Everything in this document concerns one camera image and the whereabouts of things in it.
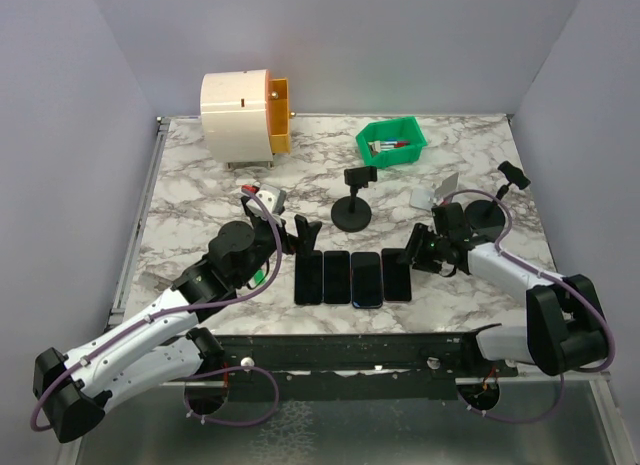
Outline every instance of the marble surface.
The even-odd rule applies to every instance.
[[[125,319],[152,302],[170,280],[196,262],[218,229],[244,219],[240,186],[269,183],[288,193],[284,218],[295,233],[293,216],[320,220],[319,250],[380,251],[404,247],[414,223],[430,224],[427,212],[409,207],[411,190],[431,187],[453,172],[463,187],[495,192],[503,182],[497,166],[519,165],[504,116],[419,117],[429,141],[420,160],[380,170],[378,182],[361,192],[373,209],[370,226],[359,233],[338,230],[331,205],[348,195],[343,170],[362,166],[355,135],[380,117],[298,116],[291,121],[293,152],[278,155],[275,168],[227,171],[210,158],[198,119],[174,119],[160,164],[144,228]],[[464,197],[462,202],[475,197]],[[512,191],[506,203],[515,216],[506,247],[553,269],[530,192]],[[469,330],[489,323],[524,324],[524,309],[491,284],[462,273],[443,278],[412,270],[413,301],[385,303],[377,310],[350,305],[296,306],[293,257],[286,257],[272,287],[255,300],[227,307],[206,325],[218,334],[376,333]]]

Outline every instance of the green plastic tray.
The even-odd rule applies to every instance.
[[[408,140],[409,145],[393,150],[386,150],[375,156],[371,155],[368,142],[389,139]],[[400,163],[415,162],[420,158],[422,147],[428,145],[415,117],[394,118],[382,122],[370,123],[356,135],[356,142],[358,142],[358,148],[360,149],[365,165],[372,165],[377,168],[387,168]]]

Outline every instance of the white wall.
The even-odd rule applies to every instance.
[[[92,0],[0,0],[2,463],[55,461],[33,360],[104,327],[155,129]]]
[[[270,68],[299,112],[515,112],[577,0],[96,0],[162,115]]]
[[[553,255],[596,284],[640,449],[640,0],[581,0],[513,121]]]

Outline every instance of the black phone holder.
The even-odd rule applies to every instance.
[[[507,179],[507,183],[502,185],[498,189],[498,193],[496,193],[498,200],[504,198],[511,185],[515,185],[520,190],[524,190],[531,184],[531,181],[524,175],[524,172],[508,161],[498,165],[498,170],[500,170]],[[464,214],[471,228],[474,230],[482,230],[484,235],[494,240],[498,238],[506,223],[504,212],[500,209],[498,203],[493,200],[476,200],[471,202],[465,209]]]
[[[371,222],[371,207],[358,197],[358,190],[367,188],[369,182],[378,181],[376,167],[350,168],[344,171],[344,182],[351,188],[351,195],[333,204],[331,220],[343,232],[359,232]]]

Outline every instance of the smartphone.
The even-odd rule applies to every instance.
[[[322,303],[322,252],[319,250],[308,257],[296,255],[293,301],[296,305]]]
[[[351,297],[356,308],[382,306],[382,270],[378,253],[351,254]]]
[[[324,252],[324,303],[351,303],[351,255],[347,251]]]
[[[382,250],[382,286],[386,302],[411,301],[411,272],[409,265],[398,263],[402,248]]]

